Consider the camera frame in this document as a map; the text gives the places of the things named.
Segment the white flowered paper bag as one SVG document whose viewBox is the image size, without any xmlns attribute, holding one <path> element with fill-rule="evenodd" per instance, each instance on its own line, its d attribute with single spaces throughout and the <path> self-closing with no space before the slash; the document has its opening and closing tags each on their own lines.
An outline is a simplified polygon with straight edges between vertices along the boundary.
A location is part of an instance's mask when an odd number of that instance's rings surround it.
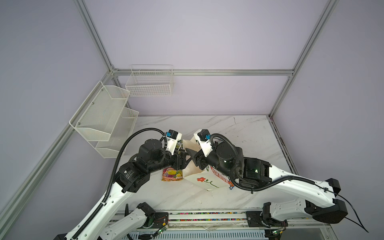
<svg viewBox="0 0 384 240">
<path fill-rule="evenodd" d="M 208 165 L 204 170 L 195 166 L 193 161 L 183 170 L 185 180 L 208 191 L 217 189 L 232 190 L 234 185 L 228 180 L 228 177 L 218 172 L 212 166 Z"/>
</svg>

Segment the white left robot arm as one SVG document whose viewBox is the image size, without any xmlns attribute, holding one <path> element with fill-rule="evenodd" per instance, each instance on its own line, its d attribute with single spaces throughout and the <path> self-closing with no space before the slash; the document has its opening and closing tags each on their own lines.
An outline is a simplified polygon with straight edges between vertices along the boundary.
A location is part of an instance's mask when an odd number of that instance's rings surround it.
<svg viewBox="0 0 384 240">
<path fill-rule="evenodd" d="M 57 235 L 57 240 L 120 240 L 145 225 L 155 216 L 155 210 L 146 202 L 139 204 L 123 219 L 110 224 L 116 212 L 128 203 L 138 190 L 150 180 L 151 173 L 171 167 L 184 169 L 189 161 L 180 150 L 181 137 L 166 137 L 164 147 L 159 140 L 150 139 L 140 146 L 138 153 L 123 164 L 112 176 L 106 192 L 69 233 Z"/>
</svg>

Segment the pink Fox's fruits candy bag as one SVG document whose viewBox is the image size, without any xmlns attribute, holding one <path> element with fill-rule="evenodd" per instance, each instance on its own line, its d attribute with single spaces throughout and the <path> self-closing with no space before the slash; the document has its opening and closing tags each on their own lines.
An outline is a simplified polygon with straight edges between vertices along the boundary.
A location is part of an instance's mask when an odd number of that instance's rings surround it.
<svg viewBox="0 0 384 240">
<path fill-rule="evenodd" d="M 165 168 L 162 172 L 162 181 L 172 182 L 172 181 L 181 181 L 183 180 L 183 171 L 175 170 L 173 168 Z"/>
</svg>

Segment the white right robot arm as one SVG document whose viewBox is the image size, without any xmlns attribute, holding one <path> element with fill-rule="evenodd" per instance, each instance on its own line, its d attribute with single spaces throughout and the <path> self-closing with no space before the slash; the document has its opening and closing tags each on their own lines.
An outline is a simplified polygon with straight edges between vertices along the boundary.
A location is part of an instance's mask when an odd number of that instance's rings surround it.
<svg viewBox="0 0 384 240">
<path fill-rule="evenodd" d="M 202 170 L 213 167 L 240 190 L 256 193 L 274 189 L 295 196 L 295 200 L 277 203 L 275 207 L 265 203 L 265 223 L 312 217 L 321 223 L 337 224 L 348 215 L 345 201 L 337 198 L 341 187 L 336 179 L 315 181 L 287 173 L 269 162 L 244 157 L 241 148 L 226 142 L 215 147 L 207 143 L 198 151 L 186 148 L 186 152 L 195 166 Z"/>
</svg>

